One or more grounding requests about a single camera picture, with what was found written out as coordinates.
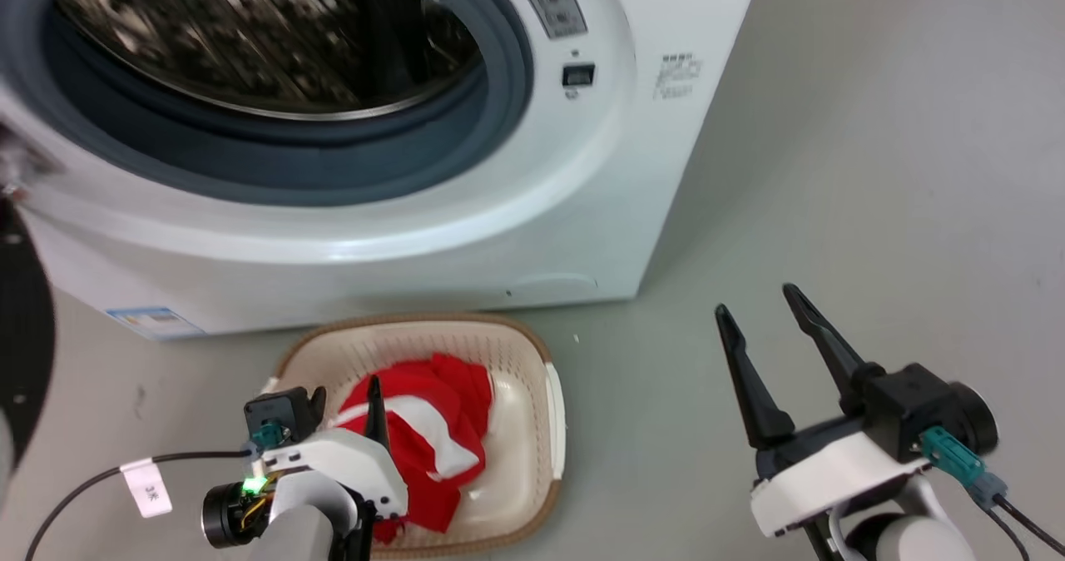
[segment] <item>red cloth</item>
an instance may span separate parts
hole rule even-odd
[[[459,505],[459,488],[485,469],[481,440],[492,406],[488,370],[457,357],[433,353],[430,360],[403,361],[376,376],[384,398],[392,459],[407,482],[408,514],[399,521],[378,522],[374,535],[391,542],[407,522],[445,532]],[[337,426],[365,432],[368,387],[366,376],[351,390]]]

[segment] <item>brown basket rim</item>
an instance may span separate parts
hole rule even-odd
[[[316,330],[304,334],[299,341],[297,341],[293,346],[290,346],[289,350],[281,357],[281,362],[278,363],[277,369],[274,372],[275,379],[282,379],[284,376],[285,368],[292,363],[296,353],[304,348],[309,342],[314,341],[316,337],[323,334],[329,334],[330,332],[339,332],[339,330],[350,330],[357,327],[372,327],[380,325],[396,325],[396,323],[488,323],[488,325],[497,325],[503,327],[510,327],[510,329],[518,330],[522,336],[527,337],[531,342],[532,346],[536,346],[537,352],[540,353],[540,359],[543,360],[544,364],[553,364],[551,352],[547,349],[547,345],[537,336],[532,330],[529,330],[528,326],[522,323],[515,321],[515,319],[504,317],[503,315],[494,314],[395,314],[395,315],[374,315],[374,317],[368,318],[350,318],[342,319],[339,323],[331,323],[331,325],[326,325],[318,327]],[[544,522],[547,521],[547,516],[551,516],[552,511],[555,511],[555,506],[558,502],[559,490],[562,485],[561,480],[553,480],[551,488],[547,490],[547,497],[544,499],[543,505],[537,514],[532,516],[524,526],[518,528],[517,530],[503,534],[501,537],[494,537],[490,539],[484,539],[480,541],[473,541],[460,544],[445,544],[441,546],[423,546],[419,548],[404,548],[404,549],[381,549],[378,548],[374,551],[373,557],[376,559],[419,559],[428,557],[448,557],[456,555],[475,555],[480,552],[487,552],[496,548],[502,548],[505,546],[513,545],[521,542],[530,535],[532,535],[537,530],[539,530]]]

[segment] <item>washing machine door opening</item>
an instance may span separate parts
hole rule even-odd
[[[5,18],[31,13],[4,21],[4,79],[44,120],[138,177],[240,203],[438,185],[517,129],[532,87],[509,0],[5,1]]]

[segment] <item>black cable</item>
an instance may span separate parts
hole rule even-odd
[[[1017,533],[1013,531],[1012,528],[1010,528],[1010,526],[1005,523],[1005,521],[1003,521],[1000,516],[998,516],[996,512],[992,511],[990,509],[985,509],[984,513],[986,513],[987,516],[992,518],[992,522],[995,522],[999,528],[1002,528],[1002,531],[1005,532],[1005,535],[1007,535],[1010,540],[1013,541],[1013,544],[1017,547],[1017,550],[1020,551],[1021,561],[1031,561],[1031,557],[1028,557],[1028,549],[1025,548],[1025,543],[1020,542],[1020,539],[1017,537]]]
[[[992,500],[997,502],[998,506],[1002,508],[1002,511],[1012,515],[1013,518],[1016,519],[1018,524],[1023,526],[1026,530],[1032,532],[1035,534],[1035,538],[1038,538],[1041,541],[1045,542],[1047,546],[1054,549],[1054,552],[1065,557],[1065,545],[1062,545],[1062,543],[1054,540],[1054,538],[1044,531],[1042,527],[1036,526],[1035,522],[1029,519],[1027,515],[1014,507],[1009,500],[1005,499],[1004,496],[996,495]]]
[[[167,461],[182,461],[186,459],[240,459],[248,455],[249,451],[200,451],[191,453],[153,456],[153,458],[151,458],[151,461],[155,463],[166,463]],[[53,509],[52,512],[48,514],[48,517],[45,517],[45,521],[43,524],[40,524],[40,527],[37,528],[37,533],[34,534],[33,540],[30,541],[30,549],[27,549],[26,551],[26,561],[33,561],[33,556],[36,555],[37,546],[40,545],[40,539],[45,538],[45,532],[48,531],[48,528],[51,527],[52,522],[55,522],[55,518],[60,516],[60,513],[62,513],[64,509],[66,509],[67,506],[70,505],[70,502],[78,497],[78,495],[95,486],[96,484],[99,484],[99,482],[106,480],[106,478],[111,478],[112,476],[118,476],[118,474],[121,474],[121,469],[119,467],[112,467],[106,472],[103,472],[101,474],[96,474],[96,476],[89,478],[88,480],[85,480],[82,485],[78,486],[77,489],[73,490],[73,492],[69,493],[66,497],[64,497],[63,500],[61,500],[60,504],[55,506],[55,509]]]

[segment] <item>white washing machine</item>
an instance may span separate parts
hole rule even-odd
[[[0,0],[0,177],[148,337],[632,298],[749,2]]]

